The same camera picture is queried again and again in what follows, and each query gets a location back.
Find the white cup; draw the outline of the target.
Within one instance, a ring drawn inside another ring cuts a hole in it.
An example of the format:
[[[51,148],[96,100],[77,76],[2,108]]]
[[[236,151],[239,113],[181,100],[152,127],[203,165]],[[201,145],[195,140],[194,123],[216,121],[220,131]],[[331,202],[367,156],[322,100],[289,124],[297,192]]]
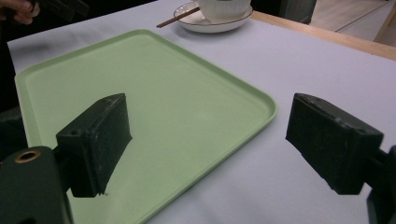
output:
[[[242,18],[251,0],[197,0],[204,17],[210,21],[233,21]]]

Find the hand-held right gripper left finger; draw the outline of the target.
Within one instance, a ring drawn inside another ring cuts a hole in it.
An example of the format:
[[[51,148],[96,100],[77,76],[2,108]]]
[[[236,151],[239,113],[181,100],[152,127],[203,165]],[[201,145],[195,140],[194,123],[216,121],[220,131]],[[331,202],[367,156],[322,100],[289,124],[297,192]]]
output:
[[[98,100],[59,131],[56,140],[63,188],[79,198],[103,194],[132,140],[126,95]]]

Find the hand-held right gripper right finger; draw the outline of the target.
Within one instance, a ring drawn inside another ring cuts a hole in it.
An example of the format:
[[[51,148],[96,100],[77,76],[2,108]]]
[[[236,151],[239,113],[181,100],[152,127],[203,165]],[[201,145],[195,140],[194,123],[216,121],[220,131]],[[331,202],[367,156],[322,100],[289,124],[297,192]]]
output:
[[[396,193],[384,134],[316,96],[293,96],[286,139],[332,190],[357,195],[367,184],[381,195]]]

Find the brown wooden chopstick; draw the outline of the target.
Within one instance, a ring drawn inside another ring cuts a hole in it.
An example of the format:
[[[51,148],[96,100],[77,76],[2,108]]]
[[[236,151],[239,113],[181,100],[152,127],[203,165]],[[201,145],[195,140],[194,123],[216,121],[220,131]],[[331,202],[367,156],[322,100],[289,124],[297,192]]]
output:
[[[171,23],[173,23],[175,21],[179,21],[180,19],[185,18],[185,17],[187,17],[187,16],[189,16],[189,15],[191,15],[191,14],[193,14],[193,13],[199,11],[199,10],[200,10],[199,7],[195,7],[193,9],[189,10],[189,11],[183,12],[180,15],[177,15],[177,16],[173,17],[172,19],[169,19],[167,21],[164,21],[164,22],[156,25],[156,27],[157,28],[163,28],[164,26],[169,25],[169,24],[171,24]]]

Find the green plastic tray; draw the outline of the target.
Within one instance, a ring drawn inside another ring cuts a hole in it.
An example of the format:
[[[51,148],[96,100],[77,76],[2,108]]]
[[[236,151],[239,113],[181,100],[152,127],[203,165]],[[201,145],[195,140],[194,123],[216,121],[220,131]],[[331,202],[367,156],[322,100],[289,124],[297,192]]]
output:
[[[72,198],[76,224],[144,224],[276,115],[266,93],[148,30],[119,35],[17,74],[30,146],[97,100],[125,95],[132,141],[104,195]]]

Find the white plate with dark rim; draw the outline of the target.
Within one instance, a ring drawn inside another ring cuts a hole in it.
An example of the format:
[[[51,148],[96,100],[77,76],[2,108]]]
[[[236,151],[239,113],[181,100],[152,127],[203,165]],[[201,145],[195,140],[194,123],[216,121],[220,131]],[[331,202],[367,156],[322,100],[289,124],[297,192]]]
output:
[[[197,0],[186,3],[180,7],[178,7],[174,11],[174,16],[180,15],[183,12],[189,11],[195,7],[198,7]],[[178,21],[178,23],[185,29],[197,32],[197,33],[204,33],[204,34],[214,34],[214,33],[222,33],[231,31],[240,27],[241,25],[245,24],[250,15],[253,12],[252,6],[247,10],[245,15],[233,21],[210,21],[204,17],[201,11],[197,11],[185,18],[182,18]]]

